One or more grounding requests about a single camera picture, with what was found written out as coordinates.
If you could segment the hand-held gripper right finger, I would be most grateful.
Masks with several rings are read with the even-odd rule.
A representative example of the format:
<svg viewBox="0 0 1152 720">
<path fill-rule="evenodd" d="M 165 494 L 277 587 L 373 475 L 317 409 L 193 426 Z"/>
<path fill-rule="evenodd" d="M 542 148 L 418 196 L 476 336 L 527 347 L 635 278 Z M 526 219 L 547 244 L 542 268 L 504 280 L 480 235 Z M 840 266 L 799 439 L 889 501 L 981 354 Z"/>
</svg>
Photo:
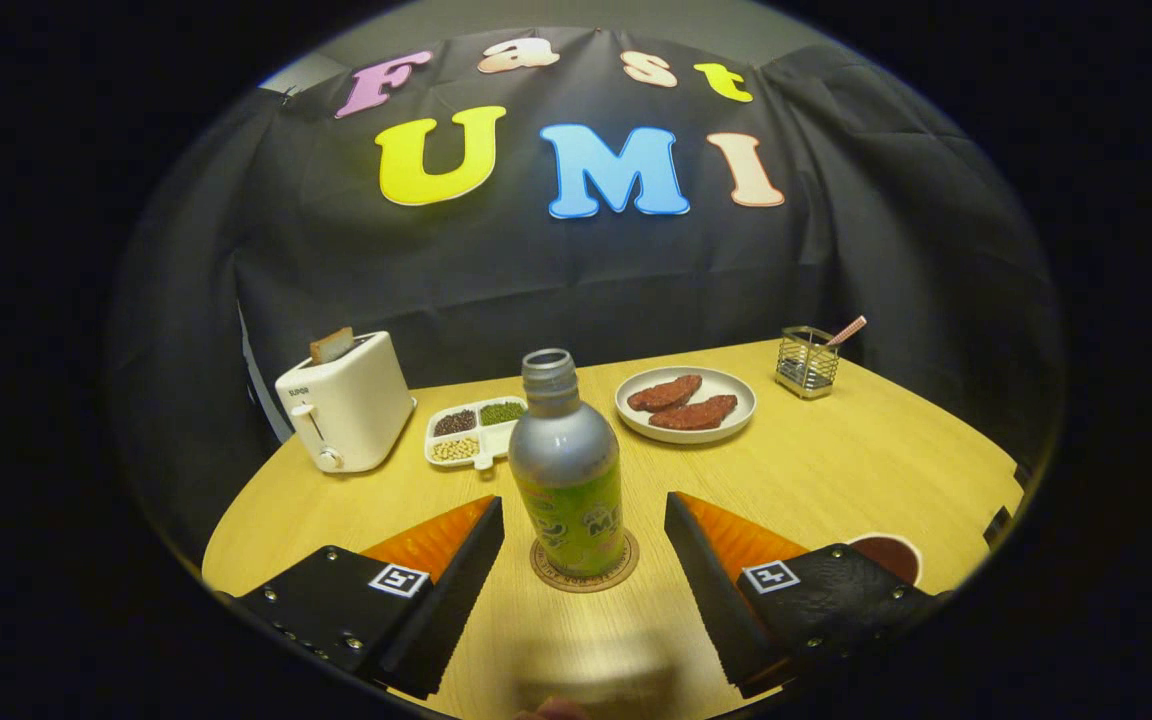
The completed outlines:
<svg viewBox="0 0 1152 720">
<path fill-rule="evenodd" d="M 745 698 L 836 673 L 943 602 L 882 553 L 808 550 L 684 492 L 668 493 L 664 529 L 723 675 Z"/>
</svg>

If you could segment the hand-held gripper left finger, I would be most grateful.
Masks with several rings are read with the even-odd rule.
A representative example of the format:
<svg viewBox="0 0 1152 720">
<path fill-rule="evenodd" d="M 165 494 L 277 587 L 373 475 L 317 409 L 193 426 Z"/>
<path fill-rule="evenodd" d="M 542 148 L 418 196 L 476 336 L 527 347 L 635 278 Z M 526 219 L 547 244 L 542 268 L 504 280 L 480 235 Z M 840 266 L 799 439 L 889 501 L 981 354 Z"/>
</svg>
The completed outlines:
<svg viewBox="0 0 1152 720">
<path fill-rule="evenodd" d="M 321 664 L 425 700 L 503 539 L 502 500 L 482 497 L 362 552 L 325 544 L 227 602 Z"/>
</svg>

